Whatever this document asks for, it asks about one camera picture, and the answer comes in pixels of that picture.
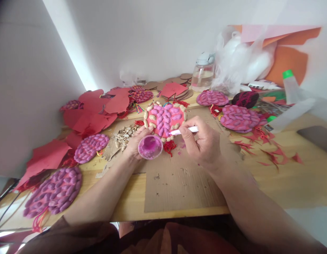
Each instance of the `green bottle cap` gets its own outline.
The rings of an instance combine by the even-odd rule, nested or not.
[[[282,75],[283,75],[283,79],[290,78],[290,77],[294,76],[292,70],[285,71],[284,73],[282,73]]]
[[[271,122],[276,118],[276,116],[270,116],[267,118],[267,122]]]

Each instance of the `person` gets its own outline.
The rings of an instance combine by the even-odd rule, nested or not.
[[[191,126],[199,128],[197,141],[187,129]],[[224,156],[220,134],[200,117],[186,121],[179,130],[190,157],[222,191],[233,220],[228,216],[156,220],[119,237],[109,221],[142,159],[138,144],[153,131],[142,126],[106,174],[20,253],[327,253],[258,188],[251,175]]]

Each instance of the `brown clothing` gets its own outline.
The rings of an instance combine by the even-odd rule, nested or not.
[[[266,248],[249,242],[230,216],[170,221],[156,220],[119,238],[117,229],[108,222],[69,226],[61,217],[49,230],[29,241],[20,254],[268,253]]]

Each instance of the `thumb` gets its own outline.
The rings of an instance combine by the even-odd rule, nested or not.
[[[141,133],[139,135],[137,135],[136,138],[140,141],[145,136],[150,135],[152,133],[153,129],[154,129],[153,126],[149,126],[148,128],[145,128],[143,131],[141,131]]]
[[[199,147],[195,141],[193,133],[184,126],[181,126],[178,130],[181,132],[182,138],[186,144],[187,152],[190,155],[197,153],[199,151]]]

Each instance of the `right hand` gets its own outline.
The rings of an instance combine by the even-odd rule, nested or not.
[[[189,127],[199,128],[199,139],[195,141],[193,133]],[[212,129],[199,116],[186,121],[179,131],[186,144],[188,154],[201,166],[209,171],[216,171],[220,166],[220,133]]]

